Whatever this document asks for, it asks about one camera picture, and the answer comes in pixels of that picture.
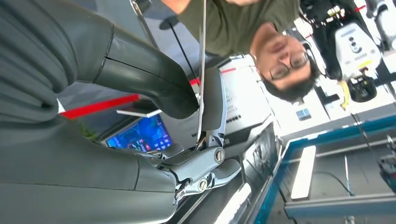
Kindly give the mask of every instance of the white machine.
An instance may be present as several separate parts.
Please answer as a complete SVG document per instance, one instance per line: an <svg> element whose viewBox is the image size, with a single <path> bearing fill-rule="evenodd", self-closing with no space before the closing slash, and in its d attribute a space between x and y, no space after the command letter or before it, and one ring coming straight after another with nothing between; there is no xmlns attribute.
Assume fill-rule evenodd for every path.
<svg viewBox="0 0 396 224"><path fill-rule="evenodd" d="M362 74L375 76L381 62L381 52L374 41L354 22L335 32L336 55L342 79L358 78Z"/></svg>
<svg viewBox="0 0 396 224"><path fill-rule="evenodd" d="M396 7L392 0L366 0L367 17L374 19L381 39L391 50L396 49Z"/></svg>

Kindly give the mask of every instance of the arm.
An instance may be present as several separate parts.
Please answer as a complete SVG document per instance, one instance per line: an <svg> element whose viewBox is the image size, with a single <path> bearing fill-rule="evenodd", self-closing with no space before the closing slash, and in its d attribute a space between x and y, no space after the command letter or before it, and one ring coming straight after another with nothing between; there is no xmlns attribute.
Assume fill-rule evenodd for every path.
<svg viewBox="0 0 396 224"><path fill-rule="evenodd" d="M239 6L250 5L250 4L256 3L258 1L261 1L261 0L227 0L227 2L236 4Z"/></svg>
<svg viewBox="0 0 396 224"><path fill-rule="evenodd" d="M188 6L191 0L161 0L177 15L181 14Z"/></svg>

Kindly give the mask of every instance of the black wire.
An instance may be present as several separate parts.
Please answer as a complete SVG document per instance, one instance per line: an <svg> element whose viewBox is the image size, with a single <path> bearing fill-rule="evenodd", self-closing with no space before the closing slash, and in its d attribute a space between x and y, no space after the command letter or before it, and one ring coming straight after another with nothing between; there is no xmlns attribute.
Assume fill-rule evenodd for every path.
<svg viewBox="0 0 396 224"><path fill-rule="evenodd" d="M359 168L360 168L360 171L362 172L362 174L363 174L363 176L364 176L364 179L366 179L366 182L367 182L367 183L370 183L370 181L368 181L368 178L367 178L367 176L366 176L366 173L365 173L364 170L363 170L363 167L361 166L360 160L357 158L357 156L356 156L355 153L352 153L352 155L354 156L355 161L358 163Z"/></svg>
<svg viewBox="0 0 396 224"><path fill-rule="evenodd" d="M382 42L382 40L380 38L377 37L377 39L380 40L379 48L381 49L382 54L383 54L385 52L385 44Z"/></svg>
<svg viewBox="0 0 396 224"><path fill-rule="evenodd" d="M378 73L376 73L376 75L377 75L378 81L380 81L381 85L384 86L385 91L386 91L388 94L390 94L390 93L388 92L388 90L386 89L385 84L384 84L383 81L380 79L380 76L378 75ZM393 105L396 106L396 99L393 100Z"/></svg>
<svg viewBox="0 0 396 224"><path fill-rule="evenodd" d="M187 64L188 64L188 67L189 67L190 70L191 70L192 75L193 75L195 78L198 78L198 76L197 76L197 75L195 74L195 72L194 72L194 69L192 69L192 66L191 66L191 64L190 64L190 61L188 60L188 57L187 57L187 55L186 55L186 53L185 53L185 51L184 51L184 49L183 49L182 43L180 42L178 36L176 35L175 29L173 28L173 26L172 26L172 24L171 24L170 22L168 22L168 23L169 23L170 28L172 29L173 35L175 36L177 43L179 44L180 49L182 50L183 56L184 56L184 58L185 58L185 60L186 60L186 62L187 62Z"/></svg>
<svg viewBox="0 0 396 224"><path fill-rule="evenodd" d="M299 16L302 20L304 20L305 22L307 22L308 24L311 24L311 23L308 21L308 19L305 17L305 15L302 14L301 12L298 12L298 16Z"/></svg>
<svg viewBox="0 0 396 224"><path fill-rule="evenodd" d="M355 120L355 122L356 122L356 124L357 124L357 126L358 126L358 128L359 128L359 130L360 130L360 133L363 135L364 141L365 141L365 143L366 143L366 145L367 145L367 148L370 149L370 151L373 153L373 155L374 155L374 157L375 157L375 160L377 160L377 159L379 158L379 156L377 155L377 153L374 152L374 150L372 149L370 143L368 142L368 137L367 137L366 132L363 130L363 127L361 126L361 120L360 120L360 118L359 118L359 115L356 114L357 119L356 119L356 117L355 117L352 113L351 113L351 116L352 116L352 118Z"/></svg>
<svg viewBox="0 0 396 224"><path fill-rule="evenodd" d="M351 191L344 185L344 183L343 183L338 177L336 177L336 175L334 175L334 174L332 174L332 173L330 173L330 172L327 172L327 171L314 171L313 174L325 174L325 175L329 175L329 176L333 177L334 179L336 179L336 180L341 184L341 186L349 193L349 195L355 196L355 193L351 192Z"/></svg>

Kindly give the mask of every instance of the screen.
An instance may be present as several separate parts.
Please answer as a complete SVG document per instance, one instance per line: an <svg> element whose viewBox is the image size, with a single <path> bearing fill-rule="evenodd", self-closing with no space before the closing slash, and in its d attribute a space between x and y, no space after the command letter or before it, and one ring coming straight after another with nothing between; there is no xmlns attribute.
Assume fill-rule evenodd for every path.
<svg viewBox="0 0 396 224"><path fill-rule="evenodd" d="M156 115L142 118L132 127L107 140L107 145L150 152L167 149L172 145L172 140L160 115Z"/></svg>

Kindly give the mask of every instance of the thin metal rod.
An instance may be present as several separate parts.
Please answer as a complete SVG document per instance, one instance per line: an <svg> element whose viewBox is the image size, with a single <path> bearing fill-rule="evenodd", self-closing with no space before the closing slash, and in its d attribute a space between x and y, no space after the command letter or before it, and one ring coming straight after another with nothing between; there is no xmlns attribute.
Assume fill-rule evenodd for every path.
<svg viewBox="0 0 396 224"><path fill-rule="evenodd" d="M351 191L351 185L349 184L349 172L348 172L348 159L347 155L344 155L345 160L345 177L346 177L346 187Z"/></svg>
<svg viewBox="0 0 396 224"><path fill-rule="evenodd" d="M378 146L378 145L382 145L382 144L386 144L386 143L388 143L388 140L379 140L379 141L370 142L370 145ZM351 147L346 147L346 148L341 148L341 149L336 149L336 150L332 150L330 152L318 153L318 154L316 154L316 158L324 157L324 156L328 156L328 155L346 153L346 152L362 149L364 147L367 147L367 143L363 143L363 144L359 144L359 145L351 146ZM286 161L286 163L294 163L294 162L300 162L300 159L293 159L293 160Z"/></svg>
<svg viewBox="0 0 396 224"><path fill-rule="evenodd" d="M279 148L278 160L281 159L281 157L282 157L282 149L283 149L283 146L281 145Z"/></svg>
<svg viewBox="0 0 396 224"><path fill-rule="evenodd" d="M199 85L200 99L199 99L199 115L198 115L198 135L197 144L202 134L202 116L204 114L204 84L205 84L205 43L206 43L206 0L202 0L202 30L199 37L199 59L201 62L199 69L199 78L201 84Z"/></svg>
<svg viewBox="0 0 396 224"><path fill-rule="evenodd" d="M184 51L184 49L183 49L183 46L182 46L182 43L181 43L180 40L179 40L179 37L178 37L177 34L176 34L175 29L173 28L173 26L172 26L172 24L171 24L170 22L168 22L168 24L169 24L170 28L172 29L173 35L175 36L176 41L177 41L177 43L179 44L180 49L182 50L183 56L184 56L184 58L186 59L186 62L187 62L188 67L190 68L190 70L191 70L191 72L192 72L192 75L193 75L195 78L198 78L197 75L195 74L194 70L192 69L191 63L190 63L190 61L189 61L188 58L187 58L187 55L186 55L186 53L185 53L185 51Z"/></svg>
<svg viewBox="0 0 396 224"><path fill-rule="evenodd" d="M257 171L257 169L255 168L255 166L253 166L253 164L249 161L249 160L246 160L249 164L250 164L250 166L253 168L253 170L257 173L257 175L260 177L260 179L262 180L262 181L265 181L265 179L263 178L263 176L259 173L259 171Z"/></svg>
<svg viewBox="0 0 396 224"><path fill-rule="evenodd" d="M242 155L239 155L239 161L240 161L240 173L242 174L242 184L246 183L246 172L245 172L245 165L243 164L243 158Z"/></svg>
<svg viewBox="0 0 396 224"><path fill-rule="evenodd" d="M141 13L138 4L136 3L135 0L129 0L129 2L131 4L132 9L134 10L137 18L139 19L140 24L141 24L141 26L142 26L142 28L144 30L144 33L146 34L147 38L150 40L150 42L153 45L153 47L159 49L159 47L157 45L157 42L154 39L154 36L151 34L149 26L147 25L146 21L144 20L143 14Z"/></svg>
<svg viewBox="0 0 396 224"><path fill-rule="evenodd" d="M197 144L197 149L199 149L201 146L202 146L202 144L204 143L204 141L206 140L206 137L203 137L202 139L201 139L201 141L199 141L198 142L198 144Z"/></svg>

